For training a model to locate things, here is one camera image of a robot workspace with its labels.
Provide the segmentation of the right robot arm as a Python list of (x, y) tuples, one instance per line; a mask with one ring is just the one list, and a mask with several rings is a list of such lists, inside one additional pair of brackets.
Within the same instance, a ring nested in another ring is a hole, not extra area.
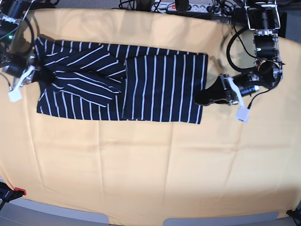
[[(50, 85), (55, 76), (43, 66), (40, 60), (36, 59), (37, 54), (33, 53), (34, 30), (27, 15), (30, 11), (37, 9), (55, 8), (56, 4), (49, 0), (2, 0), (0, 2), (0, 73), (12, 76), (13, 83), (8, 82), (10, 90), (33, 82), (41, 82)], [(17, 52), (11, 49), (13, 41), (17, 40), (17, 32), (21, 24), (28, 26), (31, 39), (29, 47), (24, 52)]]

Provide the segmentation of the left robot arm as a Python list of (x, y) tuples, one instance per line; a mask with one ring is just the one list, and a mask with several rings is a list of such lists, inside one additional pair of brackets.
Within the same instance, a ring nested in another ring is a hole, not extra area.
[[(245, 96), (259, 96), (260, 87), (271, 91), (278, 86), (283, 77), (283, 61), (279, 53), (280, 17), (275, 0), (245, 0), (246, 26), (242, 27), (230, 39), (226, 57), (230, 66), (239, 74), (228, 76), (221, 74), (214, 84), (200, 91), (195, 102), (201, 106), (211, 104), (243, 105)], [(253, 32), (255, 47), (252, 58), (254, 67), (240, 68), (230, 56), (232, 44), (246, 31)]]

